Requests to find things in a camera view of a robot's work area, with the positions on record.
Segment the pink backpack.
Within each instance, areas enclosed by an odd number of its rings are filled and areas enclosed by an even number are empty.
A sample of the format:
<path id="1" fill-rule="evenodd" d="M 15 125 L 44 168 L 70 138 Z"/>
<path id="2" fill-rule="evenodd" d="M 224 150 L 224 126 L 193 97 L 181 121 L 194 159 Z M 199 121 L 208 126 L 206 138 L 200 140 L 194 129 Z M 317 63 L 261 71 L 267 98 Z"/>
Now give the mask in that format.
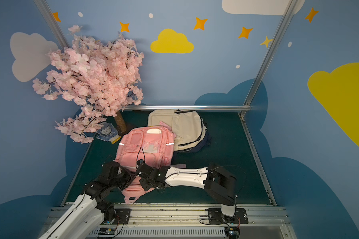
<path id="1" fill-rule="evenodd" d="M 131 172 L 140 159 L 154 168 L 171 165 L 175 134 L 168 126 L 138 127 L 124 135 L 118 145 L 115 161 Z"/>

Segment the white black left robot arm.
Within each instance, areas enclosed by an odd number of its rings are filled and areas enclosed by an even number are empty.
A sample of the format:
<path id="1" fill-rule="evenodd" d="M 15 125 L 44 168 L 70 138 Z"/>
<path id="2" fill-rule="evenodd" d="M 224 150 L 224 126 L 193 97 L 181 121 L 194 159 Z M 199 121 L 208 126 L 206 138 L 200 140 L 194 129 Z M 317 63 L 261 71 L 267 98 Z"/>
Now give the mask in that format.
<path id="1" fill-rule="evenodd" d="M 84 239 L 102 223 L 113 223 L 114 204 L 105 199 L 114 189 L 126 189 L 135 178 L 135 173 L 118 162 L 103 164 L 99 176 L 85 185 L 70 208 L 40 238 Z"/>

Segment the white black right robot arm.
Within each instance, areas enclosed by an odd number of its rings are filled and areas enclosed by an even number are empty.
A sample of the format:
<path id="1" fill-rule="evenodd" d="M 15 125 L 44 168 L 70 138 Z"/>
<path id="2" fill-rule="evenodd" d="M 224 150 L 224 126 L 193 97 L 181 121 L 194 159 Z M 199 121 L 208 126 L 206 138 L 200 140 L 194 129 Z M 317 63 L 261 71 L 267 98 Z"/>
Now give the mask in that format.
<path id="1" fill-rule="evenodd" d="M 163 166 L 160 169 L 137 161 L 136 175 L 145 191 L 155 188 L 187 186 L 203 189 L 216 202 L 221 204 L 221 213 L 233 218 L 236 211 L 236 177 L 222 166 L 211 163 L 198 169 Z"/>

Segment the beige and navy backpack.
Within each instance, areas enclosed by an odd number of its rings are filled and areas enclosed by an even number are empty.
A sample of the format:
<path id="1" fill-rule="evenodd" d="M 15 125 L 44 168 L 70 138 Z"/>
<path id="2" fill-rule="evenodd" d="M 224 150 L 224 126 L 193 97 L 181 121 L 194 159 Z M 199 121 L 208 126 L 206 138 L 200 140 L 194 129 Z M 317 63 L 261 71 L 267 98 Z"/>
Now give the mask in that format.
<path id="1" fill-rule="evenodd" d="M 155 110 L 149 114 L 148 126 L 167 126 L 175 136 L 174 150 L 195 153 L 211 144 L 203 118 L 193 110 Z"/>

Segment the left green circuit board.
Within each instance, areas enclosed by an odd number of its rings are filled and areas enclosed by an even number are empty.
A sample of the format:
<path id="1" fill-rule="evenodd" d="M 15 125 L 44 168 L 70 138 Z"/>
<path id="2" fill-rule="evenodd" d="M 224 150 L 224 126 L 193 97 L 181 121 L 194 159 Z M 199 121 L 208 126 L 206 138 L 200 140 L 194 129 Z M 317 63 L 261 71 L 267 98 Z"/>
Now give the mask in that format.
<path id="1" fill-rule="evenodd" d="M 97 237 L 98 238 L 113 238 L 117 234 L 116 228 L 105 228 L 101 227 L 98 230 Z"/>

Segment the green circuit board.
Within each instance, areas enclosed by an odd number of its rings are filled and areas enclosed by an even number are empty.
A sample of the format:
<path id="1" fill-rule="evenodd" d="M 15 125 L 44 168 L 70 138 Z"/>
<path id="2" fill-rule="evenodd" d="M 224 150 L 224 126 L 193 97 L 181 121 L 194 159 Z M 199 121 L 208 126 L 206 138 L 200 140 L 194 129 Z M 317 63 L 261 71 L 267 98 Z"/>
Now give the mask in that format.
<path id="1" fill-rule="evenodd" d="M 235 227 L 225 227 L 224 228 L 225 239 L 239 239 L 240 230 L 239 228 Z"/>
<path id="2" fill-rule="evenodd" d="M 113 238 L 117 234 L 116 228 L 105 228 L 101 227 L 98 230 L 97 237 L 98 238 Z"/>

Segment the right green circuit board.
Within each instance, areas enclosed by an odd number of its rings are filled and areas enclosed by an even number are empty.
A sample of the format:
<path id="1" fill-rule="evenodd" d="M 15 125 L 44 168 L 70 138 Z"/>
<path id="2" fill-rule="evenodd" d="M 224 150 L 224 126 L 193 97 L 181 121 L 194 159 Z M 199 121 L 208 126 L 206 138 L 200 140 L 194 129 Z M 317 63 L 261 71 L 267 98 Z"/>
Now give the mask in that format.
<path id="1" fill-rule="evenodd" d="M 239 239 L 240 230 L 239 228 L 235 227 L 225 227 L 224 228 L 225 239 Z"/>

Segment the pink artificial blossom tree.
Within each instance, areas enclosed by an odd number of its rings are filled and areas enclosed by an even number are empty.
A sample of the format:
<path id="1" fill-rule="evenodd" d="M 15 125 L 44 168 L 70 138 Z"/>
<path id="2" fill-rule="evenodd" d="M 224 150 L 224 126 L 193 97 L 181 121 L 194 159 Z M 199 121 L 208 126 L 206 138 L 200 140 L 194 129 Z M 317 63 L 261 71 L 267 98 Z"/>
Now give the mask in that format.
<path id="1" fill-rule="evenodd" d="M 34 91 L 45 100 L 62 97 L 80 106 L 81 113 L 58 122 L 56 129 L 74 142 L 91 143 L 107 117 L 117 117 L 128 105 L 139 105 L 143 91 L 139 67 L 144 55 L 134 40 L 122 34 L 107 44 L 80 35 L 81 27 L 69 28 L 72 46 L 48 53 L 54 70 L 45 81 L 33 80 Z"/>

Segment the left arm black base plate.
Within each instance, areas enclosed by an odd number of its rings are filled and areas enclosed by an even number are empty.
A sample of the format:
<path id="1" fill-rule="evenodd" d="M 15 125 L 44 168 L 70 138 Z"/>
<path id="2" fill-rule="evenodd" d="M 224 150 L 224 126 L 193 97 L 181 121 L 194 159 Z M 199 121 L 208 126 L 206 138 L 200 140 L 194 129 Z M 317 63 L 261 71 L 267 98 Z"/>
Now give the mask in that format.
<path id="1" fill-rule="evenodd" d="M 105 225 L 124 225 L 129 223 L 131 209 L 113 209 L 104 214 Z"/>

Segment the aluminium back rail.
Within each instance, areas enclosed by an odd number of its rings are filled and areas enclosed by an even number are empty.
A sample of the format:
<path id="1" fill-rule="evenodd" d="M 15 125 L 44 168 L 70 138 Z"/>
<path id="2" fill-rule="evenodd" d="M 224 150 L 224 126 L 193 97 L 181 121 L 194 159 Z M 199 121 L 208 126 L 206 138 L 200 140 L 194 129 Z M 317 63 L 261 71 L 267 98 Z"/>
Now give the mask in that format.
<path id="1" fill-rule="evenodd" d="M 250 111 L 250 106 L 228 105 L 129 105 L 125 111 L 154 111 L 154 110 L 181 110 L 181 111 L 208 111 L 208 112 L 240 112 Z"/>

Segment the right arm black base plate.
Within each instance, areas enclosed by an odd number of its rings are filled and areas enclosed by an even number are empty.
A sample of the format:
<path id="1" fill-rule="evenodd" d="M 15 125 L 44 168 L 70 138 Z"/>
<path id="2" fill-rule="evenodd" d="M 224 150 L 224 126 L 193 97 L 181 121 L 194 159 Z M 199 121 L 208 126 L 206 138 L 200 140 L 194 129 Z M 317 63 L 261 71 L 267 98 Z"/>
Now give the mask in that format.
<path id="1" fill-rule="evenodd" d="M 232 217 L 222 214 L 220 208 L 207 209 L 208 222 L 211 225 L 225 224 L 249 224 L 248 215 L 245 209 L 236 209 Z"/>

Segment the aluminium right side rail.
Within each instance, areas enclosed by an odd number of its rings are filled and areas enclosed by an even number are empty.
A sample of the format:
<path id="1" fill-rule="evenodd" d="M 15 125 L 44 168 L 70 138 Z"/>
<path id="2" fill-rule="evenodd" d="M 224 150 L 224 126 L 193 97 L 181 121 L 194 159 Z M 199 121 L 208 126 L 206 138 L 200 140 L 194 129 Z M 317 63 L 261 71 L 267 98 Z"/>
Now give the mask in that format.
<path id="1" fill-rule="evenodd" d="M 268 181 L 267 175 L 266 175 L 265 170 L 264 170 L 264 168 L 263 168 L 263 165 L 262 165 L 262 163 L 261 163 L 260 157 L 259 157 L 258 152 L 257 152 L 257 150 L 256 150 L 255 144 L 254 144 L 254 142 L 253 142 L 252 136 L 251 136 L 251 134 L 250 134 L 249 128 L 248 128 L 248 126 L 247 126 L 246 120 L 245 120 L 245 118 L 244 118 L 245 113 L 246 113 L 245 111 L 241 111 L 241 112 L 239 113 L 239 118 L 240 118 L 240 121 L 241 121 L 243 130 L 244 130 L 244 132 L 245 132 L 245 135 L 246 135 L 246 138 L 247 138 L 247 141 L 248 141 L 248 144 L 249 144 L 251 153 L 252 153 L 252 155 L 253 155 L 253 158 L 254 158 L 254 161 L 255 161 L 257 170 L 258 170 L 258 172 L 259 172 L 259 175 L 260 175 L 262 184 L 263 184 L 263 186 L 264 186 L 264 188 L 265 188 L 266 194 L 267 194 L 267 196 L 268 196 L 268 198 L 269 198 L 270 204 L 271 204 L 272 206 L 278 206 L 278 205 L 277 205 L 277 202 L 276 202 L 276 200 L 275 200 L 274 194 L 273 194 L 273 192 L 272 192 L 270 183 L 269 183 L 269 181 Z"/>

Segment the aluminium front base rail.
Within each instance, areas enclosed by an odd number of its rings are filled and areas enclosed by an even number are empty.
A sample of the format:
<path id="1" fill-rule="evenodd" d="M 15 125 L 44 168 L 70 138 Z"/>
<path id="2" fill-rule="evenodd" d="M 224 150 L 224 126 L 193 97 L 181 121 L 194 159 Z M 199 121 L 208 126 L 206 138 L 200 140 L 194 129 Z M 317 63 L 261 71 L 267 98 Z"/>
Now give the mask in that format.
<path id="1" fill-rule="evenodd" d="M 209 236 L 219 233 L 225 236 L 224 228 L 278 227 L 284 239 L 296 238 L 295 231 L 284 207 L 269 205 L 236 205 L 236 209 L 245 209 L 249 224 L 211 225 L 208 222 L 207 209 L 220 208 L 219 204 L 114 204 L 115 209 L 131 209 L 129 223 L 120 225 L 101 224 L 98 227 L 116 228 L 114 239 L 120 237 L 153 236 Z"/>

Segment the aluminium corner post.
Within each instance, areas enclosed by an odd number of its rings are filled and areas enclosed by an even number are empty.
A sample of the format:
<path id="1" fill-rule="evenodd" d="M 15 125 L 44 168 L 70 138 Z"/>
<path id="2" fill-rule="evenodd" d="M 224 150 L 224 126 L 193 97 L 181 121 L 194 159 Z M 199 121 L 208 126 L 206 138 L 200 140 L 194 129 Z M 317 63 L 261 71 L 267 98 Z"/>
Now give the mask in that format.
<path id="1" fill-rule="evenodd" d="M 283 14 L 281 21 L 277 27 L 277 30 L 274 34 L 273 41 L 271 42 L 271 45 L 269 46 L 269 48 L 266 52 L 265 58 L 261 64 L 258 74 L 248 92 L 248 95 L 244 102 L 244 106 L 251 106 L 251 103 L 259 89 L 259 86 L 262 83 L 264 76 L 273 60 L 273 57 L 275 56 L 275 53 L 283 39 L 283 36 L 284 36 L 285 32 L 287 31 L 287 28 L 294 16 L 294 11 L 296 9 L 297 4 L 298 4 L 297 0 L 289 1 L 288 5 L 286 7 L 285 13 Z"/>
<path id="2" fill-rule="evenodd" d="M 54 37 L 58 41 L 61 48 L 69 47 L 69 43 L 63 34 L 58 22 L 56 21 L 47 1 L 33 0 L 39 12 L 42 14 L 44 20 L 52 31 Z"/>

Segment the aluminium right corner post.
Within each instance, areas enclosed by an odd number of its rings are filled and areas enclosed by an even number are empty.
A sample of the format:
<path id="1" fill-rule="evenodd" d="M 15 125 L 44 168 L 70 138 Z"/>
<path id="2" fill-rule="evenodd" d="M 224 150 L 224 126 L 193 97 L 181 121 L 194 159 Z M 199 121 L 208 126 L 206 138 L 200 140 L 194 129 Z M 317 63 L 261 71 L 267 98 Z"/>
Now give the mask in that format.
<path id="1" fill-rule="evenodd" d="M 287 31 L 287 28 L 294 16 L 294 11 L 296 9 L 297 4 L 298 4 L 297 0 L 289 1 L 288 5 L 286 7 L 285 13 L 283 14 L 281 21 L 277 27 L 277 30 L 274 34 L 273 41 L 271 42 L 271 45 L 269 46 L 269 48 L 266 52 L 265 58 L 261 64 L 258 74 L 248 92 L 248 95 L 244 102 L 244 106 L 251 106 L 251 103 L 259 89 L 259 86 L 262 83 L 264 76 L 273 60 L 273 57 L 275 56 L 275 53 L 283 39 L 283 36 L 284 36 L 285 32 Z"/>

